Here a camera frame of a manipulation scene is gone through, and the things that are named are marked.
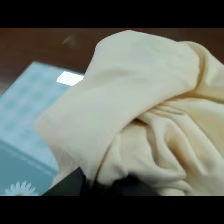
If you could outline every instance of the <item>garment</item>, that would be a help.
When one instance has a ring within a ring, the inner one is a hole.
[[[203,46],[134,31],[103,39],[84,80],[35,127],[59,174],[160,195],[224,195],[224,66]]]

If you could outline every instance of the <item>teal surface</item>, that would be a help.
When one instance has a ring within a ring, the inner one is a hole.
[[[71,88],[56,82],[63,71],[33,62],[0,97],[0,195],[24,181],[41,195],[56,176],[57,163],[33,121]]]

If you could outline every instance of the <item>black object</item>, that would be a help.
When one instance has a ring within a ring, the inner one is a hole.
[[[115,181],[111,186],[90,186],[81,169],[75,170],[43,196],[159,196],[150,186],[133,175]]]

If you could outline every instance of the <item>white flower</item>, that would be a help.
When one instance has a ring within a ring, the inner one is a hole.
[[[24,181],[21,185],[20,182],[17,182],[16,185],[11,184],[9,189],[5,190],[5,194],[2,196],[38,196],[35,187],[31,188],[31,184],[27,184]]]

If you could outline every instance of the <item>cream fabric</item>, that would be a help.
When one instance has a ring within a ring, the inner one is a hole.
[[[162,195],[224,195],[224,66],[204,47],[125,31],[98,43],[83,81],[37,120],[59,164]]]

